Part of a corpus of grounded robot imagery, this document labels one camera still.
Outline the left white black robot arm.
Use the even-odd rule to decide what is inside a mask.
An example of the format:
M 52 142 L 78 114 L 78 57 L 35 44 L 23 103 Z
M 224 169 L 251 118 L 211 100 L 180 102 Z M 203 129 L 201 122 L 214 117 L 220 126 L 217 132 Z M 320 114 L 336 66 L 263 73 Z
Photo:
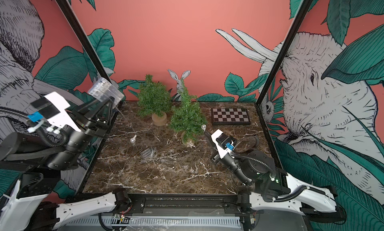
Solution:
M 11 182 L 1 196 L 1 230 L 53 231 L 90 215 L 112 213 L 124 219 L 133 202 L 125 189 L 88 200 L 57 204 L 46 201 L 61 179 L 61 171 L 75 169 L 79 156 L 94 137 L 105 138 L 115 100 L 92 100 L 71 112 L 59 110 L 41 98 L 28 115 L 2 107 L 1 112 L 18 116 L 29 125 L 27 134 L 11 133 L 1 143 L 1 169 Z

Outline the clear string light battery box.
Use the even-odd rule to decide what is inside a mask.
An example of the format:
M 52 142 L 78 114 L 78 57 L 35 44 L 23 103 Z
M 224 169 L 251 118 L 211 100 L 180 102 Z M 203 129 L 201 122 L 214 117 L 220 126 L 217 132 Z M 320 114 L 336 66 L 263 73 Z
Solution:
M 90 88 L 88 94 L 100 102 L 113 100 L 114 106 L 117 106 L 125 97 L 118 87 L 115 82 L 110 83 L 107 79 L 100 77 Z

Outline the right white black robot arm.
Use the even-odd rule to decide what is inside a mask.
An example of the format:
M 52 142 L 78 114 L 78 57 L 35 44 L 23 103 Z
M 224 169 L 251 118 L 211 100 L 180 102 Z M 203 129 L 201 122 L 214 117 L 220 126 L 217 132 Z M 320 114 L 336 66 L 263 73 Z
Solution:
M 316 187 L 276 167 L 273 158 L 252 147 L 243 153 L 239 141 L 221 130 L 204 131 L 214 153 L 211 160 L 227 168 L 243 186 L 253 191 L 238 195 L 237 206 L 245 211 L 274 210 L 299 214 L 318 223 L 347 220 L 345 209 L 336 201 L 331 186 Z

